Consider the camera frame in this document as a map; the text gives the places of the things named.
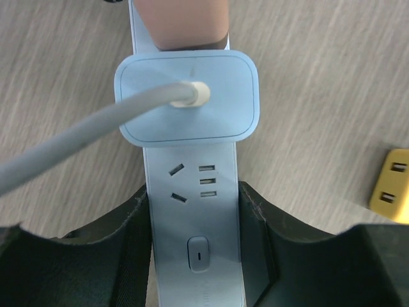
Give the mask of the yellow plug adapter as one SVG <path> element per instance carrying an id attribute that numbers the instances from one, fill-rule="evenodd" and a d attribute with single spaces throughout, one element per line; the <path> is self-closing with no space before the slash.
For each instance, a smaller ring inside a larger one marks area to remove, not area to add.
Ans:
<path id="1" fill-rule="evenodd" d="M 391 221 L 408 224 L 408 149 L 393 149 L 386 156 L 369 208 Z"/>

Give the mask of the light blue plug adapter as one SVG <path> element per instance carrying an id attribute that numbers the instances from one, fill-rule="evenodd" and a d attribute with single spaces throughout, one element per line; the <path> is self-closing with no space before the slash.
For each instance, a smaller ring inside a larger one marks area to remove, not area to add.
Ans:
<path id="1" fill-rule="evenodd" d="M 259 122 L 259 77 L 246 54 L 232 50 L 136 54 L 114 75 L 116 103 L 141 98 L 143 113 L 120 127 L 139 147 L 231 143 Z"/>

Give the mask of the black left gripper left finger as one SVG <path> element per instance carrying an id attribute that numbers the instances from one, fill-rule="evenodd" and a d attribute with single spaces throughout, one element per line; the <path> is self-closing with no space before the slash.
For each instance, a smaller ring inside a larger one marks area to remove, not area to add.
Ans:
<path id="1" fill-rule="evenodd" d="M 2 306 L 144 306 L 151 256 L 146 188 L 62 238 L 1 228 Z"/>

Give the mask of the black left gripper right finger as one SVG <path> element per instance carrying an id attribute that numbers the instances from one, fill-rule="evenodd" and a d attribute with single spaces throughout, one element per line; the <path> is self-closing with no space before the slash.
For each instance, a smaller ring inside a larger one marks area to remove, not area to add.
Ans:
<path id="1" fill-rule="evenodd" d="M 408 227 L 319 230 L 239 183 L 248 306 L 407 306 Z"/>

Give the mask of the light blue power strip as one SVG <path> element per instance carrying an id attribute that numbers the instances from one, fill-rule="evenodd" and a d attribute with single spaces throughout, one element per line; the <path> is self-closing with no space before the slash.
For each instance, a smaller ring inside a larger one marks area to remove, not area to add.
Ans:
<path id="1" fill-rule="evenodd" d="M 133 2 L 134 55 L 173 52 L 154 46 Z M 184 51 L 210 50 L 226 47 Z M 243 306 L 236 142 L 142 148 L 159 304 Z"/>

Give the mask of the pink plug adapter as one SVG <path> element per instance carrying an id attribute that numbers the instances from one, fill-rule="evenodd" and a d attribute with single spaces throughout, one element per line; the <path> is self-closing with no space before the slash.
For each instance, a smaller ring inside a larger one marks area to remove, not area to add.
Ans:
<path id="1" fill-rule="evenodd" d="M 134 1 L 160 51 L 224 49 L 229 34 L 228 1 Z"/>

